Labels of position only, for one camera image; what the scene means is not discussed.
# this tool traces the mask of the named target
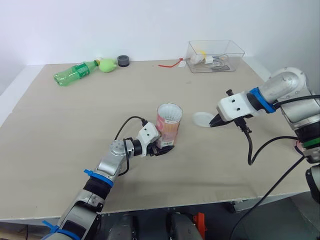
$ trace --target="white wall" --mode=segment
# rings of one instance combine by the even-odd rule
[[[0,51],[9,43],[27,65],[177,59],[189,40],[231,39],[270,71],[296,66],[320,78],[319,0],[11,0],[1,8]]]
[[[17,55],[14,55],[13,51],[9,50],[8,47],[4,47],[4,44],[2,44],[2,49],[0,49],[0,95],[24,67],[23,61],[21,61]]]

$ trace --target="orange object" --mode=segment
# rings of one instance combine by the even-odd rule
[[[205,214],[202,212],[198,212],[196,215],[193,216],[193,221],[202,239],[205,240],[205,231],[207,231],[207,228],[205,225]]]
[[[159,64],[159,67],[164,67],[164,68],[173,68],[175,65],[179,64],[181,61],[183,60],[183,58],[179,58],[179,61],[171,66],[167,66],[167,65],[161,65]]]

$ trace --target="white lid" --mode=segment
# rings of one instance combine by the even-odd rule
[[[215,116],[209,112],[198,111],[192,115],[193,123],[199,127],[210,128],[210,121]]]

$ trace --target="red string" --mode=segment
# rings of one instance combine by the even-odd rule
[[[163,67],[163,68],[173,68],[174,66],[176,66],[177,64],[179,64],[182,60],[183,60],[183,58],[181,57],[181,58],[179,58],[179,61],[178,61],[177,63],[175,63],[175,64],[173,64],[173,65],[171,65],[171,66],[161,65],[161,64],[159,64],[158,66],[159,66],[159,67]]]

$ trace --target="green plastic bottle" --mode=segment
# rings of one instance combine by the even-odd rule
[[[65,71],[56,73],[53,75],[53,78],[60,86],[67,86],[71,82],[82,79],[93,72],[99,66],[99,64],[99,60],[84,61],[78,65],[70,67]]]

